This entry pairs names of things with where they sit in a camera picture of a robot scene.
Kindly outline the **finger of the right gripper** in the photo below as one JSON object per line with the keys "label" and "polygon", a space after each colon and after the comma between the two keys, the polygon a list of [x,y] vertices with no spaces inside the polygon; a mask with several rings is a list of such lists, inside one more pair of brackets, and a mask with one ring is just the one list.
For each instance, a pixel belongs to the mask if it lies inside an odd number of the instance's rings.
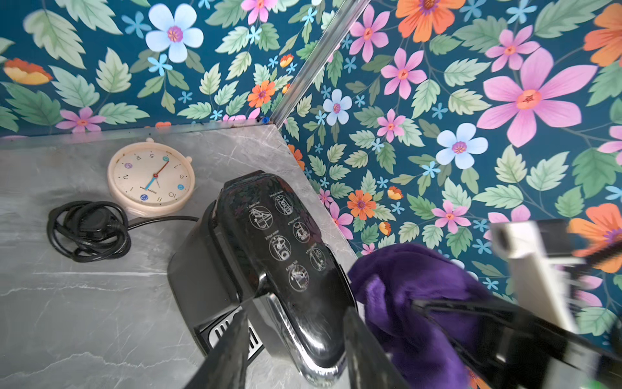
{"label": "finger of the right gripper", "polygon": [[505,335],[499,298],[450,300],[415,299],[411,309],[431,319],[455,340],[500,340]]}

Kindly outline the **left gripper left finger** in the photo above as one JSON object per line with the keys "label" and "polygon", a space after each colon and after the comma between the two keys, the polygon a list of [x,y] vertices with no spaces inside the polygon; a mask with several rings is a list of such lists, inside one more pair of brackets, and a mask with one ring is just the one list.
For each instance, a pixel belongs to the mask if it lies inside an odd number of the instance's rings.
{"label": "left gripper left finger", "polygon": [[241,311],[184,389],[245,388],[248,354],[249,321]]}

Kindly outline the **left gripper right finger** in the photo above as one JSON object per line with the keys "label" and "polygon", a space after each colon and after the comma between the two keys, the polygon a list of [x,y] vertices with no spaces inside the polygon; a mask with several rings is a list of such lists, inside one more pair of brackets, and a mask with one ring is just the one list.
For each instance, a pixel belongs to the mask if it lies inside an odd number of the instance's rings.
{"label": "left gripper right finger", "polygon": [[355,308],[343,317],[343,335],[351,388],[409,388]]}

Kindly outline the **purple cleaning cloth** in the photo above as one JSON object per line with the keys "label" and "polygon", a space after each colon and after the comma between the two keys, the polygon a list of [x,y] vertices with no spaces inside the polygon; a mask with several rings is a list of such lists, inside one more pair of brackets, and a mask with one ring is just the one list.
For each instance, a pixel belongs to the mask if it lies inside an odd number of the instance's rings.
{"label": "purple cleaning cloth", "polygon": [[348,272],[351,291],[364,305],[365,323],[412,388],[467,388],[466,366],[450,343],[473,352],[479,331],[474,314],[432,312],[414,301],[487,301],[492,294],[461,267],[425,246],[395,244],[360,257]]}

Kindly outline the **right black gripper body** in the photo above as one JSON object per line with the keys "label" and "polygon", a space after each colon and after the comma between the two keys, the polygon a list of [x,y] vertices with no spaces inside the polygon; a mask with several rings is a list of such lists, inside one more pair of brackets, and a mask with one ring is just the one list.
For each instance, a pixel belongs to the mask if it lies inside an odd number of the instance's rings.
{"label": "right black gripper body", "polygon": [[620,388],[621,356],[541,319],[485,325],[491,388]]}

